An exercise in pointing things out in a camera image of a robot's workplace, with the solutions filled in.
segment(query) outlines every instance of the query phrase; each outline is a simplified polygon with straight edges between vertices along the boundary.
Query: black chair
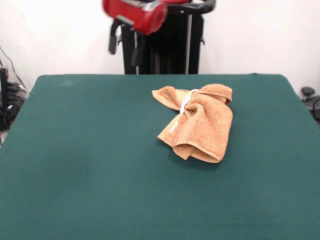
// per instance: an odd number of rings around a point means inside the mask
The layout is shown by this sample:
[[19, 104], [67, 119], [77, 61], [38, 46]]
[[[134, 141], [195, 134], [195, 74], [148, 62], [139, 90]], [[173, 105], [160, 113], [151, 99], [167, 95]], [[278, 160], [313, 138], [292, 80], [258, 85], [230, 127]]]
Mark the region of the black chair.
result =
[[316, 92], [312, 87], [303, 87], [301, 91], [304, 105], [318, 124], [320, 124], [320, 95], [312, 96]]

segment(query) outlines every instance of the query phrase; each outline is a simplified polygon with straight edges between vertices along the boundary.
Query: black metal stand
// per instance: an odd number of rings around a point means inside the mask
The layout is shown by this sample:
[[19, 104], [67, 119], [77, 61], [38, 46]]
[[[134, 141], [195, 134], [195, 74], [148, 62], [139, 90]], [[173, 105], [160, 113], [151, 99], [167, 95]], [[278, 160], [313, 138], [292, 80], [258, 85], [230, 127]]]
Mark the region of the black metal stand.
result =
[[125, 74], [197, 74], [203, 26], [201, 15], [168, 15], [159, 31], [144, 37], [139, 67], [131, 64], [137, 37], [123, 26]]

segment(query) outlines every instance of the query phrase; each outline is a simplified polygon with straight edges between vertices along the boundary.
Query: table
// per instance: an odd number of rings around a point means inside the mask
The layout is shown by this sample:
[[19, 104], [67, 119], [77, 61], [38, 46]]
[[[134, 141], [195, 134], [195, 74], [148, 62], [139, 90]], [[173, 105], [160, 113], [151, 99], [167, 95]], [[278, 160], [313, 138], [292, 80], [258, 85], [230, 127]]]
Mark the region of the table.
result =
[[[151, 90], [233, 89], [219, 164], [157, 135]], [[318, 240], [320, 131], [281, 75], [41, 76], [0, 149], [3, 240]]]

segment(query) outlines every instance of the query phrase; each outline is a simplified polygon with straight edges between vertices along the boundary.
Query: towel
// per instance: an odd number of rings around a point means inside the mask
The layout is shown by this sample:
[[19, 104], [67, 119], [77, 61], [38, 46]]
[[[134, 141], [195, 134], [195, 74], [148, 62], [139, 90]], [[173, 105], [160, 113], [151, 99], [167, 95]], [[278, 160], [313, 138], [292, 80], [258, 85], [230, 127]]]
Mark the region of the towel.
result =
[[219, 163], [225, 156], [233, 113], [227, 106], [232, 89], [209, 84], [191, 91], [166, 86], [152, 91], [153, 97], [179, 114], [158, 138], [172, 147], [182, 159], [190, 156]]

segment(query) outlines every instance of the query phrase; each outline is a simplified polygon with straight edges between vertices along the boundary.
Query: black equipment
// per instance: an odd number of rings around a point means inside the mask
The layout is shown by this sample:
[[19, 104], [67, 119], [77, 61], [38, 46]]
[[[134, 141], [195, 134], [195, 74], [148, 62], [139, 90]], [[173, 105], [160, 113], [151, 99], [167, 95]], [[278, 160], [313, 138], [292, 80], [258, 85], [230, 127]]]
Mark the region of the black equipment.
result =
[[165, 2], [167, 16], [158, 31], [143, 35], [128, 24], [121, 24], [125, 74], [198, 73], [201, 42], [204, 43], [202, 14], [213, 11], [216, 0]]
[[316, 92], [312, 87], [303, 87], [301, 91], [304, 105], [310, 111], [314, 119], [320, 124], [320, 95], [312, 96]]

